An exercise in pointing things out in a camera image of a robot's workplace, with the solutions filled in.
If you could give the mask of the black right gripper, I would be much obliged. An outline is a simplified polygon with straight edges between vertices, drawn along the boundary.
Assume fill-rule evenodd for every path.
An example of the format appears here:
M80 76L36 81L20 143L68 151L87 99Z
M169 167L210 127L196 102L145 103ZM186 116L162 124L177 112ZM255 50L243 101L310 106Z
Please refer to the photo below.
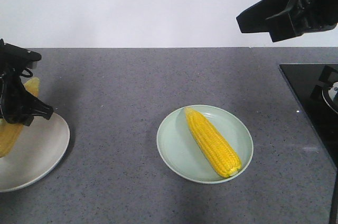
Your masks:
M236 17L241 33L269 32L273 42L337 26L337 0L261 0Z

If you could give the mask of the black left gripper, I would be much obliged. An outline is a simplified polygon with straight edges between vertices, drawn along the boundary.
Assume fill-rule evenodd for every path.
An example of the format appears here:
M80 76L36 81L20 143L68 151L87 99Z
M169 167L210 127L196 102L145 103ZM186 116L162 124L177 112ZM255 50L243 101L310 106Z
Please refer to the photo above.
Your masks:
M20 74L6 65L1 74L1 117L10 124L30 126L35 117L50 120L53 108L29 93Z

